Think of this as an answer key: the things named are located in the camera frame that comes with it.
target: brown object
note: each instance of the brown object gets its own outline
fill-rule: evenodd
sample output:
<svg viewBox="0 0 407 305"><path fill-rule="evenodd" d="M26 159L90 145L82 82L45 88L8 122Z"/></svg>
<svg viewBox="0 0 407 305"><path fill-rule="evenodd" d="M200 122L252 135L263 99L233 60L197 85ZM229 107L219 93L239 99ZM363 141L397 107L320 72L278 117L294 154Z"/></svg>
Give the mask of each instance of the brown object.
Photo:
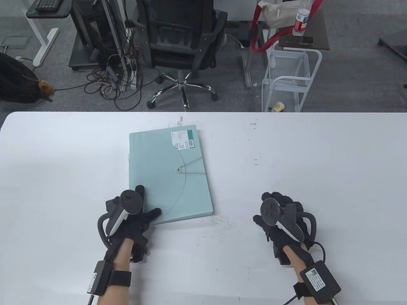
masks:
<svg viewBox="0 0 407 305"><path fill-rule="evenodd" d="M54 88L51 87L46 81L40 81L38 83L38 87L40 88L41 92L47 96L52 96L55 93Z"/></svg>

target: paper cup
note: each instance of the paper cup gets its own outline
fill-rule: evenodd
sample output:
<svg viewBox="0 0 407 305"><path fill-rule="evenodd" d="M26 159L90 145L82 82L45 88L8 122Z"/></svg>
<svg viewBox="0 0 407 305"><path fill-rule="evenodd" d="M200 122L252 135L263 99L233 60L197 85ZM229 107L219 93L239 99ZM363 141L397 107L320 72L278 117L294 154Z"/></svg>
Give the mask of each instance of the paper cup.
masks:
<svg viewBox="0 0 407 305"><path fill-rule="evenodd" d="M281 102L278 102L277 104L274 105L271 112L282 112L284 110L284 108L285 108L284 104Z"/></svg>

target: office chair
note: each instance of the office chair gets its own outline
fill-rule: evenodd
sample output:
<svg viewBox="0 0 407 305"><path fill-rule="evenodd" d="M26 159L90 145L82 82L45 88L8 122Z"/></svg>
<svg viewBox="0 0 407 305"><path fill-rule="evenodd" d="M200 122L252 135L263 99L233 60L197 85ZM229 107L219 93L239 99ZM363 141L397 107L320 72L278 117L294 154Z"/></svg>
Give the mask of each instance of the office chair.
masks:
<svg viewBox="0 0 407 305"><path fill-rule="evenodd" d="M170 80L174 84L156 92L147 102L153 109L157 97L178 88L185 111L189 102L185 87L198 87L211 92L211 99L218 100L216 91L207 84L189 82L198 70L216 66L215 53L225 32L228 14L213 9L213 0L136 0L136 15L132 27L138 31L141 51L147 66L161 66L178 70L178 78L162 73L156 78L161 84Z"/></svg>

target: gray carpet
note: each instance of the gray carpet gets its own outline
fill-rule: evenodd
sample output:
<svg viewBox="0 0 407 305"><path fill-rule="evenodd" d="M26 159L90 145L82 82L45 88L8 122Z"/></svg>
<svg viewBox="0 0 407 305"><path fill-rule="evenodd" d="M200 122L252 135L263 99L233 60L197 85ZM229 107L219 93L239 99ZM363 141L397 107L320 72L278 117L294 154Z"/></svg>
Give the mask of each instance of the gray carpet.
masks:
<svg viewBox="0 0 407 305"><path fill-rule="evenodd" d="M331 50L323 52L323 61L312 85L303 111L315 112L405 112L407 64L386 48L378 47L380 36L407 29L407 0L326 0L323 4ZM43 65L35 69L39 79L49 81L55 88L67 88L86 82L88 72L73 72L68 67L74 37L74 25L65 20L42 20L50 29L60 27L50 53ZM5 35L33 35L23 17L0 18L0 40ZM33 58L39 43L32 37L25 50L9 50L11 56ZM161 69L175 74L175 71ZM256 55L252 64L252 82L261 84L265 72L264 58ZM143 69L145 81L154 79L155 70ZM260 111L261 86L245 86L240 51L228 40L217 55L217 67L200 72L199 81L211 84L220 95L217 102L210 94L188 89L191 111ZM133 111L151 111L146 101L162 85L143 88L141 103ZM128 89L122 97L131 94ZM0 102L0 125L13 111L118 111L112 101L98 94L85 94L82 88L58 91L53 102L40 101L34 105ZM119 101L126 108L139 100L139 94ZM154 111L183 111L179 92L160 97Z"/></svg>

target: red lanyard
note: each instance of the red lanyard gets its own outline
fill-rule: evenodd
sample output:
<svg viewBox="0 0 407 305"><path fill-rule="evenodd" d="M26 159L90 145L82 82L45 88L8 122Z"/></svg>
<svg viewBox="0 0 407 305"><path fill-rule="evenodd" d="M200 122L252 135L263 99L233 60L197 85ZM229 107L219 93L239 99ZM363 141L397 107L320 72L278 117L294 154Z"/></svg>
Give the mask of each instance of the red lanyard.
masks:
<svg viewBox="0 0 407 305"><path fill-rule="evenodd" d="M310 18L312 18L314 16L315 12L319 9L319 7L321 6L323 1L324 0L315 0L314 1L312 8L311 8L311 13L309 15ZM254 17L250 24L250 33L252 36L252 39L250 40L250 47L252 48L254 53L264 52L265 50L270 48L278 40L278 38L280 36L291 34L293 32L293 28L294 28L293 26L291 26L289 28L286 28L285 30L279 31L278 33L276 33L272 37L270 37L270 39L267 40L267 42L263 45L262 48L258 49L258 48L256 48L257 33L258 33L257 21L260 17L260 14L261 14L261 7L256 6L256 10L254 11Z"/></svg>

